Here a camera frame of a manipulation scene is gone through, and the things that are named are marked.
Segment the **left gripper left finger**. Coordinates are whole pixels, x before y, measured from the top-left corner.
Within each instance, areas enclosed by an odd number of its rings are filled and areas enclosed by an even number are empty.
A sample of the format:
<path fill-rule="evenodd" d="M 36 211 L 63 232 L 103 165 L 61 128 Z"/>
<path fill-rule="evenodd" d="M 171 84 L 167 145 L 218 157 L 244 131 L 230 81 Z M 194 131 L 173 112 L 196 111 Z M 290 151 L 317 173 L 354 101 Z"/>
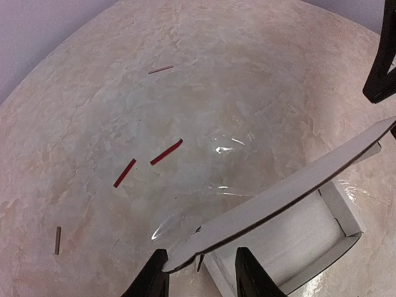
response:
<path fill-rule="evenodd" d="M 122 297 L 168 297 L 169 274 L 162 271 L 167 260 L 167 251 L 156 249 Z"/>

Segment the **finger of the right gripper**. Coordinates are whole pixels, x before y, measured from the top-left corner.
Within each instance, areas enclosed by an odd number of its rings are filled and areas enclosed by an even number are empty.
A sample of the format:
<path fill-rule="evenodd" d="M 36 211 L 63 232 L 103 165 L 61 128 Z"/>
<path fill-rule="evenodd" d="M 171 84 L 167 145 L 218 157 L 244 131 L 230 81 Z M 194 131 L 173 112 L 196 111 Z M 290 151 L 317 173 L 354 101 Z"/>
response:
<path fill-rule="evenodd" d="M 395 0 L 386 0 L 378 51 L 363 87 L 364 96 L 377 104 L 395 94 Z"/>

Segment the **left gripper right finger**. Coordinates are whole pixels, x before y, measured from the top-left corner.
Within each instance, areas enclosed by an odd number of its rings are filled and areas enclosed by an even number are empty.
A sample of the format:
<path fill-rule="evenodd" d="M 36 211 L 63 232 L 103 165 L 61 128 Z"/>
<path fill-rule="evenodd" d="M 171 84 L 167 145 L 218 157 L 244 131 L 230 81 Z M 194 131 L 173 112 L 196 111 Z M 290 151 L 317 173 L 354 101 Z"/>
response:
<path fill-rule="evenodd" d="M 286 297 L 248 248 L 237 248 L 235 269 L 238 297 Z"/>

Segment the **white paper box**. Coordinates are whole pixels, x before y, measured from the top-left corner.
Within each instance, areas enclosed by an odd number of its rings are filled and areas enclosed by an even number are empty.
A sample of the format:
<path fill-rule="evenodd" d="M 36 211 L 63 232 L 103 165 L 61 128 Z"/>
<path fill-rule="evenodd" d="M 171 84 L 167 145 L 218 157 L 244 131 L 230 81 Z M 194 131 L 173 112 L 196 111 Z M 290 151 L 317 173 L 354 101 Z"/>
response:
<path fill-rule="evenodd" d="M 395 118 L 378 121 L 270 189 L 201 225 L 163 266 L 177 272 L 201 257 L 223 296 L 236 294 L 233 262 L 247 247 L 285 294 L 345 255 L 365 227 L 337 181 L 351 165 L 381 151 Z"/>

